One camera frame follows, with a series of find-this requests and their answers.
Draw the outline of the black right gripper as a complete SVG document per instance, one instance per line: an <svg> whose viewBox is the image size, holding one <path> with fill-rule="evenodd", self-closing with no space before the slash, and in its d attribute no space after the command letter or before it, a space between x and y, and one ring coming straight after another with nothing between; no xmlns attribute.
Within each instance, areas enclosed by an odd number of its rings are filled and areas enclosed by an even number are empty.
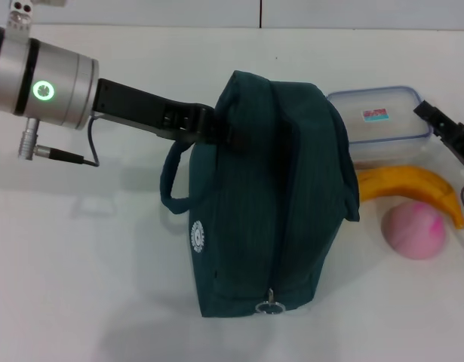
<svg viewBox="0 0 464 362"><path fill-rule="evenodd" d="M414 113L429 124L433 133L464 165L464 124L455 123L440 109L422 101Z"/></svg>

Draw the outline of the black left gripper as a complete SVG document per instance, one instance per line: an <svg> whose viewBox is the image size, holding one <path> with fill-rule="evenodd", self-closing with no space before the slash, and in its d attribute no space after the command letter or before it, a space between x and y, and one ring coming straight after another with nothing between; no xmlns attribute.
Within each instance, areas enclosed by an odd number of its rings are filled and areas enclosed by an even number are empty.
<svg viewBox="0 0 464 362"><path fill-rule="evenodd" d="M168 100L103 78L97 83L92 111L167 140L227 146L236 152L248 147L247 136L209 106Z"/></svg>

